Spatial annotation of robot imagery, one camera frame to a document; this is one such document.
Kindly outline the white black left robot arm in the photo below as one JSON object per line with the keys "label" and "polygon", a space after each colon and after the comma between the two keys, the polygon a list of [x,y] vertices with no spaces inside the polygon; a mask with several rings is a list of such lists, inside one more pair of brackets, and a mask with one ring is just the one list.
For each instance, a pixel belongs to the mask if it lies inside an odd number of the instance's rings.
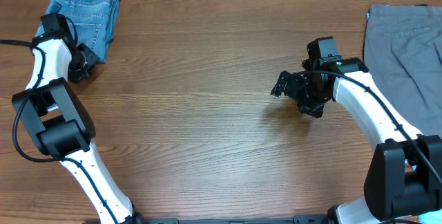
{"label": "white black left robot arm", "polygon": [[22,123],[43,158],[33,158],[19,146],[17,130],[12,141],[26,160],[58,162],[79,183],[100,223],[143,223],[144,218],[119,189],[95,144],[92,118],[70,87],[87,80],[98,56],[78,41],[72,20],[59,13],[41,17],[43,33],[30,42],[14,41],[30,49],[35,58],[26,89],[12,96],[16,111],[13,127]]}

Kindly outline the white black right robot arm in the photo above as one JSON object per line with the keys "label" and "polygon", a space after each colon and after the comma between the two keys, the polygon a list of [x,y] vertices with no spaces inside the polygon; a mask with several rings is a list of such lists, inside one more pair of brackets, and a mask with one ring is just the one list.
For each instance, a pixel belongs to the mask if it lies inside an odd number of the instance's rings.
{"label": "white black right robot arm", "polygon": [[341,104],[374,150],[363,195],[326,214],[300,215],[295,223],[407,223],[441,209],[441,138],[425,136],[405,120],[357,57],[343,59],[333,37],[307,45],[297,73],[280,73],[271,94],[295,100],[298,110],[321,118],[324,105]]}

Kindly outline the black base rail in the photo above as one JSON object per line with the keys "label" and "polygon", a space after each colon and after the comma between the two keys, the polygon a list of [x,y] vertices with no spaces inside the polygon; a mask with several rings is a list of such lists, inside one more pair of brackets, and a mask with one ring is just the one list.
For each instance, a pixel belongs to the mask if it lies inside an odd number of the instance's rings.
{"label": "black base rail", "polygon": [[150,218],[124,221],[124,224],[338,224],[338,219],[331,215],[312,214],[296,215],[291,218],[229,218],[180,220],[177,218]]}

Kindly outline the grey trousers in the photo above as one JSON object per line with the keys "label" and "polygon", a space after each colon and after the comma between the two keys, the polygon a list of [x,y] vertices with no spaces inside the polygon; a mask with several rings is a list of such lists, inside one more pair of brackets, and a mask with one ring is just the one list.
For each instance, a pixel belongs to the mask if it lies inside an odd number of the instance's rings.
{"label": "grey trousers", "polygon": [[423,134],[441,135],[441,8],[372,5],[363,58],[392,106]]}

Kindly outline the blue denim jeans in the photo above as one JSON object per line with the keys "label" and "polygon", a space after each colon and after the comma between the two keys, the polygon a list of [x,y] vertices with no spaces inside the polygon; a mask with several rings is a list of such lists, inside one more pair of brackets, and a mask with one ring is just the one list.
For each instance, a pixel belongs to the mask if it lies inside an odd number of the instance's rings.
{"label": "blue denim jeans", "polygon": [[78,43],[86,44],[106,62],[108,48],[121,0],[50,0],[46,13],[58,13],[67,18],[70,31],[78,37]]}

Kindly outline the light blue garment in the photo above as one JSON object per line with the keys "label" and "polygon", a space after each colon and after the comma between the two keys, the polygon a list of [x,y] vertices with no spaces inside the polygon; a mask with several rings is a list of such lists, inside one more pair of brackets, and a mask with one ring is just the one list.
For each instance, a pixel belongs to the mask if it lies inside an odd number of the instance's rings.
{"label": "light blue garment", "polygon": [[419,215],[418,220],[422,224],[442,224],[441,212],[429,212]]}

